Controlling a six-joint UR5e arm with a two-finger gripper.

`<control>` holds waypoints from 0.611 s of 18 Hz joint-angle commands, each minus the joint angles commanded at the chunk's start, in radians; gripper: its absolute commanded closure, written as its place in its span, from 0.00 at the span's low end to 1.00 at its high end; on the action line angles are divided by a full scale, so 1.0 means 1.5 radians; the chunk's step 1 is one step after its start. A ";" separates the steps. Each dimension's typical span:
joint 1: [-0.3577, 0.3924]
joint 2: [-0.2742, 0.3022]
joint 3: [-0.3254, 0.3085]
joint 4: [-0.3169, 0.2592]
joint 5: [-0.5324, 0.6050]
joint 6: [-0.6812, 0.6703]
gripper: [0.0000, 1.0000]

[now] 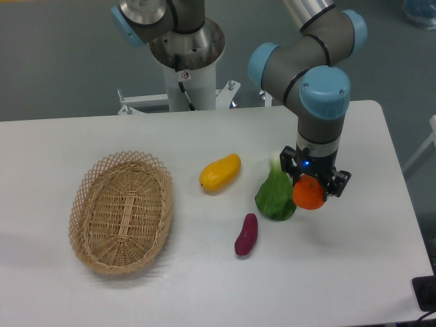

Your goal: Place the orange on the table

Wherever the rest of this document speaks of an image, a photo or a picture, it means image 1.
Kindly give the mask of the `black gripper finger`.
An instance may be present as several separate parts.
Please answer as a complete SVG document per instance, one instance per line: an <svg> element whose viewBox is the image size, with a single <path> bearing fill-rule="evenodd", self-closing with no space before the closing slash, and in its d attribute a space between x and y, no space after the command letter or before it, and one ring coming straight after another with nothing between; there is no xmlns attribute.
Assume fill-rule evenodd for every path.
<svg viewBox="0 0 436 327"><path fill-rule="evenodd" d="M339 198L351 177L352 174L348 171L333 169L324 187L324 201L326 202L329 197Z"/></svg>
<svg viewBox="0 0 436 327"><path fill-rule="evenodd" d="M297 171L297 165L294 161L295 156L296 150L290 146L285 146L279 155L281 170L291 179L294 179Z"/></svg>

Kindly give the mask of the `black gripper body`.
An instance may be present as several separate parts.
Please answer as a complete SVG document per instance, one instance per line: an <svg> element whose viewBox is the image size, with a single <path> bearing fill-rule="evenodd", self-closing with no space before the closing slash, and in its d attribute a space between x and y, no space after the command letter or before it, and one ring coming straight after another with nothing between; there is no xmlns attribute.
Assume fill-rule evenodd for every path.
<svg viewBox="0 0 436 327"><path fill-rule="evenodd" d="M337 141L318 144L309 141L296 143L296 164L298 172L294 176L294 185L301 176L315 178L322 187L329 187L334 180Z"/></svg>

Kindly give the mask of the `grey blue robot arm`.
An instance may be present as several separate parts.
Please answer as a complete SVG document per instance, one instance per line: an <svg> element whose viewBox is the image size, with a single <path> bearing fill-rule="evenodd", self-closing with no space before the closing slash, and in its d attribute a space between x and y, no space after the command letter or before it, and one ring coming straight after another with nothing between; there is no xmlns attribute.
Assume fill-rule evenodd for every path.
<svg viewBox="0 0 436 327"><path fill-rule="evenodd" d="M290 48L258 46L249 58L249 78L298 118L295 147L285 147L281 168L294 182L313 177L324 197L340 196L350 173L335 160L349 108L350 81L337 67L361 49L367 26L361 15L340 11L333 1L288 1L301 38ZM129 44L149 45L166 68L172 111L215 108L214 76L205 76L223 54L220 26L206 17L203 1L121 1L111 10Z"/></svg>

